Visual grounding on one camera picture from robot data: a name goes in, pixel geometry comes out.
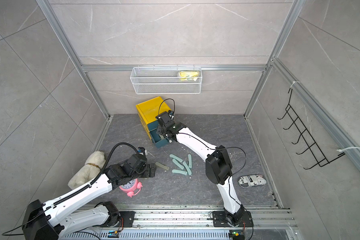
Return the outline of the olive knife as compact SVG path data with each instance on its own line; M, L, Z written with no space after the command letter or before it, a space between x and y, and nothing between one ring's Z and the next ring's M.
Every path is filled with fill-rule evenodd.
M168 170L169 170L169 167L168 167L168 166L166 166L166 165L164 165L164 164L161 164L161 163L159 163L159 162L155 162L155 165L156 165L157 167L159 167L159 168L164 169L165 171L168 171Z

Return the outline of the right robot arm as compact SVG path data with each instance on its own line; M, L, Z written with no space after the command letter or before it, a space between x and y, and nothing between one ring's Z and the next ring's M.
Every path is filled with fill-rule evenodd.
M175 121L173 110L158 109L157 134L169 142L177 142L195 152L205 162L207 178L215 185L221 194L224 203L226 222L236 227L240 224L245 213L245 207L239 200L232 181L232 162L228 149L222 145L215 146L194 134L190 128Z

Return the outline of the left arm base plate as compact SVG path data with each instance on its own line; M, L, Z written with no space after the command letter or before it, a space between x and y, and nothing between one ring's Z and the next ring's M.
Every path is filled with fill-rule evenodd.
M117 214L111 214L109 218L100 225L102 228L131 228L135 219L136 212L134 211L122 211Z

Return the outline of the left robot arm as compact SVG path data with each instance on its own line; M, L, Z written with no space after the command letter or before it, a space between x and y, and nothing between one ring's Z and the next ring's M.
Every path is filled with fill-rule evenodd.
M128 159L109 165L112 154L119 146L130 147L134 154ZM147 151L128 143L118 143L110 151L100 172L84 185L49 201L36 200L27 207L23 223L18 227L27 240L59 240L71 233L89 227L121 226L123 220L112 202L78 212L92 200L126 185L140 177L154 177L154 171L147 163Z

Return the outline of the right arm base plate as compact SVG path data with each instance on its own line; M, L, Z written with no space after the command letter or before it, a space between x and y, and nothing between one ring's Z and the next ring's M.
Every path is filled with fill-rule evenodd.
M213 211L210 214L215 228L217 227L232 227L232 228L251 228L254 226L253 218L248 211L239 211L236 214L230 214L227 211Z

